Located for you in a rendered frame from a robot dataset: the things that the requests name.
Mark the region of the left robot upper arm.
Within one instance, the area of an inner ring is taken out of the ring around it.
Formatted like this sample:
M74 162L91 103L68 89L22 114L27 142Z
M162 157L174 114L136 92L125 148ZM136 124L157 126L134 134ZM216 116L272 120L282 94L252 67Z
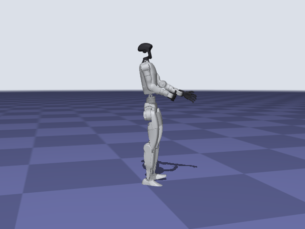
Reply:
M158 73L157 73L157 85L161 88L164 88L167 85L166 81L161 81L160 80L160 77L159 77Z

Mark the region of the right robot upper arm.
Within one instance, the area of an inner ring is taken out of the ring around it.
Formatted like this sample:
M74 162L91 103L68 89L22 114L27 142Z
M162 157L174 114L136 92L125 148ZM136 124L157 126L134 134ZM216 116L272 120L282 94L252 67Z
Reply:
M141 65L141 71L143 73L143 76L144 76L144 79L145 79L145 82L146 82L146 86L147 86L147 89L149 91L152 91L150 89L150 86L152 84L152 76L151 76L151 72L150 72L150 65L148 63L145 63L145 64L142 64Z

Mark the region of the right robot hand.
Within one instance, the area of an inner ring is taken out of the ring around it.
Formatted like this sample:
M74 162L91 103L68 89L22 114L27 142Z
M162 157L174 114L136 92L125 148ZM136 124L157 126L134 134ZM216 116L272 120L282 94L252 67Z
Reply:
M169 97L168 97L169 99L171 99L171 101L174 101L174 99L176 98L176 95L177 95L176 92L177 92L176 90L175 90L174 93L170 92L170 93L173 94L173 97L172 97L172 98L169 98Z

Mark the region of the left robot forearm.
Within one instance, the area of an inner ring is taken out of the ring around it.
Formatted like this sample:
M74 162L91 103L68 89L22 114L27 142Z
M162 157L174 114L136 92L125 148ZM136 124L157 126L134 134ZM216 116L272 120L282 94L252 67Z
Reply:
M176 94L179 96L182 96L182 92L179 91L179 89L174 88L173 86L171 86L170 84L167 83L167 85L164 87L165 90L174 93L175 90L177 91Z

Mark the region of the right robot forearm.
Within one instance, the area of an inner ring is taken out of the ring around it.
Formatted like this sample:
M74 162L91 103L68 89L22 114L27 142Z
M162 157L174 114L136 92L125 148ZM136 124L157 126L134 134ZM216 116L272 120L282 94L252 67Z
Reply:
M155 84L151 84L150 86L150 89L155 92L156 94L160 94L160 95L163 95L165 97L169 97L169 98L172 98L173 97L173 94L168 92L167 90L164 90L158 86L156 86Z

